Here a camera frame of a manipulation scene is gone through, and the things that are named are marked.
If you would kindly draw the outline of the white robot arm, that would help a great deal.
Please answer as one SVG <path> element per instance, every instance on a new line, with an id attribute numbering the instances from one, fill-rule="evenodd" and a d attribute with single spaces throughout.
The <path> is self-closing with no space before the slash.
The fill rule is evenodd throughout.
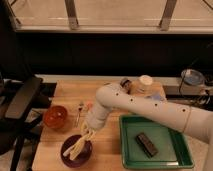
<path id="1" fill-rule="evenodd" d="M 102 129 L 114 108 L 141 114 L 147 119 L 207 143 L 209 147 L 203 171 L 213 171 L 213 111 L 129 95 L 118 83 L 109 83 L 96 91 L 95 103 L 84 121 L 87 130 Z"/>

